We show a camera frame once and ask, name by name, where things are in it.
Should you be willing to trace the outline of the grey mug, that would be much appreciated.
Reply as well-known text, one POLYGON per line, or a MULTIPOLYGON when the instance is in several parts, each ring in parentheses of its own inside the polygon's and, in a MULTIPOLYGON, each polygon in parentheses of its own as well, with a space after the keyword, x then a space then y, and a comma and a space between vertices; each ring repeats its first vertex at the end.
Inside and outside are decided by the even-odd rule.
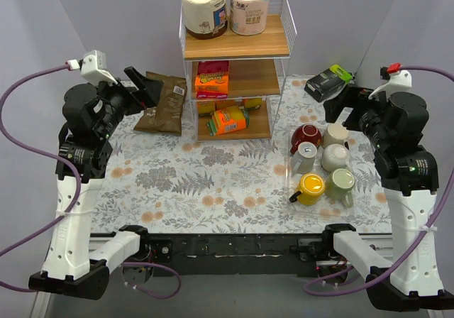
POLYGON ((310 142, 302 142, 290 160, 294 173, 307 174, 312 171, 317 156, 317 147, 310 142))

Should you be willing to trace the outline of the yellow mug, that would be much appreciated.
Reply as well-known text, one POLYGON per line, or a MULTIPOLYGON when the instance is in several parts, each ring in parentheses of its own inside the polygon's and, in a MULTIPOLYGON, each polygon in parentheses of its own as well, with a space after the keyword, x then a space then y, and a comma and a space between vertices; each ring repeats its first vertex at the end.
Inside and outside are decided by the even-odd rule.
POLYGON ((298 202, 310 207, 318 202, 326 188, 323 178, 316 173, 303 175, 295 188, 294 194, 290 196, 289 202, 298 202))

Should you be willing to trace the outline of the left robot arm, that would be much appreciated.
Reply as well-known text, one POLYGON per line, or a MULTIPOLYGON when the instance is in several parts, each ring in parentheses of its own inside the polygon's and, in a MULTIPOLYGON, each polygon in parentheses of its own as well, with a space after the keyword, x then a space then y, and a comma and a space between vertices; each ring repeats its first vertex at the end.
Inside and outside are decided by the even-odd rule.
POLYGON ((109 143, 125 116, 158 105, 164 84, 134 67, 125 74, 133 86, 115 82, 78 84, 64 96, 66 120, 59 134, 58 223, 41 271, 30 276, 32 290, 97 300, 110 274, 129 258, 144 261, 151 252, 145 227, 123 226, 102 247, 89 251, 92 213, 113 152, 109 143))

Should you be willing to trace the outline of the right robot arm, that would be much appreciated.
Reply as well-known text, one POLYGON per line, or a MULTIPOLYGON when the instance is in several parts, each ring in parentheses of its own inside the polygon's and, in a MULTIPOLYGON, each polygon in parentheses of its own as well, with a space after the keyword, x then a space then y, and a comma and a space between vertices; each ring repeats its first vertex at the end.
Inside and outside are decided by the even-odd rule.
POLYGON ((445 290, 436 263, 433 223, 444 205, 436 200, 438 166, 419 143, 429 118, 426 102, 408 92, 381 91, 376 97, 371 93, 347 86, 323 107, 329 123, 350 108, 343 125, 363 133, 373 148, 391 214, 393 260, 384 259, 345 224, 331 229, 321 241, 322 254, 350 261, 365 279, 362 289, 376 309, 452 309, 453 294, 445 290))

